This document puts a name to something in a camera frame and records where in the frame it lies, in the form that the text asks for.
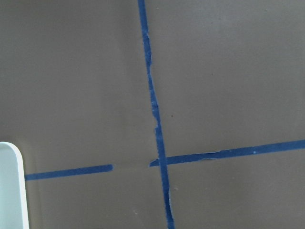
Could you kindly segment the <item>white bear tray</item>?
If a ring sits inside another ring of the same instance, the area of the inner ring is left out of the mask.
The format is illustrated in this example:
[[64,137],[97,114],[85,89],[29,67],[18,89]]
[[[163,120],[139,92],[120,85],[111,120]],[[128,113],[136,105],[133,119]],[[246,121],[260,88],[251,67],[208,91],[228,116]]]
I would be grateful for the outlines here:
[[0,227],[30,227],[23,159],[20,150],[9,142],[0,143]]

